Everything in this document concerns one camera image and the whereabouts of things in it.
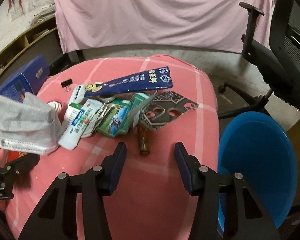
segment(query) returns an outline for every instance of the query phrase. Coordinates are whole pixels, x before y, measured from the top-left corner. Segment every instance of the pink cloth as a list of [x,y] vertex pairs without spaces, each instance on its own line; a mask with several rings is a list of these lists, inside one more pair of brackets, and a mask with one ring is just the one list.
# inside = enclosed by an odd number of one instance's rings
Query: pink cloth
[[[59,173],[67,172],[70,176],[84,173],[112,154],[120,141],[127,145],[127,160],[118,189],[111,197],[104,197],[113,239],[188,238],[197,198],[190,197],[183,187],[173,148],[176,142],[183,142],[188,153],[195,155],[202,164],[214,170],[217,168],[217,102],[212,84],[204,72],[167,55],[95,59],[49,78],[38,97],[46,102],[57,100],[65,105],[72,91],[66,92],[60,82],[68,78],[72,78],[74,84],[106,82],[162,66],[170,68],[174,84],[172,90],[198,102],[199,108],[150,133],[151,153],[147,157],[139,154],[135,129],[116,139],[96,133],[90,138],[81,139],[73,151],[59,147],[49,156],[41,156],[38,165],[30,172],[31,187],[14,187],[14,198],[6,209],[8,224],[16,238],[37,202]],[[81,200],[78,194],[77,225],[80,240],[84,239]]]
[[54,0],[64,53],[162,44],[240,53],[248,21],[239,2],[264,11],[255,40],[268,46],[273,0]]

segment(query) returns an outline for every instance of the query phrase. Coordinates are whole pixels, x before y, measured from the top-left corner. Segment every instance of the chair base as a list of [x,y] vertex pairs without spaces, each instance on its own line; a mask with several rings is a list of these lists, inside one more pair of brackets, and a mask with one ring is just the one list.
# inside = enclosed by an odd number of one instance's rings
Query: chair base
[[273,90],[270,89],[269,92],[265,96],[252,97],[251,95],[244,92],[243,90],[241,90],[229,83],[224,83],[223,86],[218,87],[219,93],[223,94],[226,91],[227,87],[230,88],[231,90],[233,90],[234,92],[236,92],[240,97],[242,97],[243,100],[249,104],[249,106],[218,114],[219,120],[236,117],[239,114],[249,112],[249,111],[260,112],[260,113],[271,116],[268,113],[268,111],[265,109],[265,106],[269,102],[269,97],[272,95]]

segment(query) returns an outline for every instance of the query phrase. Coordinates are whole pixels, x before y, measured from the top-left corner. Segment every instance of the face mask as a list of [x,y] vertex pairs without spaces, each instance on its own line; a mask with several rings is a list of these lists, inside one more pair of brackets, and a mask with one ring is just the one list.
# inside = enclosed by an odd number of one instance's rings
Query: face mask
[[2,149],[48,155],[63,132],[57,112],[35,95],[26,92],[23,104],[0,96]]

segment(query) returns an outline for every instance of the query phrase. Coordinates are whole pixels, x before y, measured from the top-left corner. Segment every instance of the blue box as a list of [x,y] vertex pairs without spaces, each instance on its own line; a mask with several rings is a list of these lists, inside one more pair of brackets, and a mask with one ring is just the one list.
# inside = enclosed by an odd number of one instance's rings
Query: blue box
[[49,73],[48,63],[40,54],[3,82],[0,95],[22,103],[26,92],[37,95]]

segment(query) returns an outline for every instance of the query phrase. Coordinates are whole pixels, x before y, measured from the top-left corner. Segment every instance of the pink tablecloth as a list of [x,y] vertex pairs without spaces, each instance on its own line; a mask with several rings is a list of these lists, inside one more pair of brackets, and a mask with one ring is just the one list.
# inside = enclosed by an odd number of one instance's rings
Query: pink tablecloth
[[[51,182],[61,172],[70,176],[84,173],[112,154],[118,142],[127,145],[118,189],[104,197],[109,228],[114,240],[188,239],[196,208],[196,197],[184,190],[173,156],[176,142],[183,142],[188,153],[216,170],[219,126],[217,102],[207,75],[194,66],[167,55],[102,58],[80,63],[50,77],[38,96],[46,102],[56,100],[66,105],[72,91],[66,92],[60,82],[72,78],[73,85],[102,81],[139,71],[168,66],[173,91],[199,103],[167,126],[149,135],[150,155],[139,155],[136,130],[116,139],[96,133],[81,139],[73,151],[62,147],[40,158],[31,171],[31,187],[14,187],[6,217],[18,238],[32,210]],[[83,238],[81,195],[78,194],[78,237]]]

